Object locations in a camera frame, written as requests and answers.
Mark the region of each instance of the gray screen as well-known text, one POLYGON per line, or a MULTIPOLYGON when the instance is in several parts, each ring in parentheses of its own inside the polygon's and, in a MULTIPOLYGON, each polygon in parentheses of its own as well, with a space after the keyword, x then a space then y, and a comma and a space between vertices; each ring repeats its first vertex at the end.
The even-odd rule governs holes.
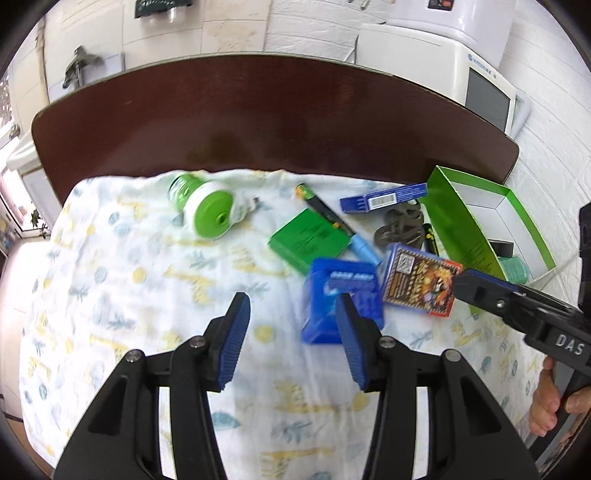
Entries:
POLYGON ((504 132, 509 115, 509 103, 507 95, 476 70, 470 69, 466 108, 504 132))

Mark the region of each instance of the barcode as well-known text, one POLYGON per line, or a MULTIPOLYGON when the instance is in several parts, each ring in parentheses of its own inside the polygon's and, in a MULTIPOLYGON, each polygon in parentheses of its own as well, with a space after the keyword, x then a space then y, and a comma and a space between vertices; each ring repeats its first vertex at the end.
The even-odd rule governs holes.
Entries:
POLYGON ((410 272, 413 271, 413 265, 414 257, 411 257, 407 254, 400 254, 400 257, 398 258, 398 264, 396 265, 396 271, 409 275, 410 272))
POLYGON ((383 197, 376 197, 368 199, 369 209, 387 207, 388 205, 394 205, 396 203, 396 194, 391 193, 390 195, 384 195, 383 197))

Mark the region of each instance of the green bottle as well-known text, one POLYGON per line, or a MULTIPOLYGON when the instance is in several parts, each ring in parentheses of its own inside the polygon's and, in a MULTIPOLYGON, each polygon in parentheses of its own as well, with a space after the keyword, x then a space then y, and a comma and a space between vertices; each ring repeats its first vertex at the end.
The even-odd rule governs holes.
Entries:
POLYGON ((185 224, 191 225, 198 237, 208 240, 222 236, 256 208, 256 199, 247 199, 220 181, 208 181, 192 173, 174 179, 168 198, 178 212, 184 213, 185 224))

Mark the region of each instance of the white machine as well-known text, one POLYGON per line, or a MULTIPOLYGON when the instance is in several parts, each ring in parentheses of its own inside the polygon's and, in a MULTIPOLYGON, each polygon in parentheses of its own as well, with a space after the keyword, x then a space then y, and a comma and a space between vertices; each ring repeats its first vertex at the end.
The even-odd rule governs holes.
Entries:
POLYGON ((515 4, 516 0, 396 0, 387 24, 457 40, 498 68, 515 4))
POLYGON ((432 33, 364 24, 356 63, 418 83, 465 106, 515 139, 531 101, 464 44, 432 33))

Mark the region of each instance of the blue case lid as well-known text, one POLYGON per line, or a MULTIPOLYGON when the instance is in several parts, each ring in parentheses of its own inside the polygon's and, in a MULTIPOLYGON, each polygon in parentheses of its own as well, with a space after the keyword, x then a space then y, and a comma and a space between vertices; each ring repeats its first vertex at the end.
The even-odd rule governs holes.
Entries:
POLYGON ((359 315, 384 328, 384 311, 375 267, 365 262, 316 258, 306 280, 305 343, 341 343, 335 319, 340 293, 350 293, 359 315))

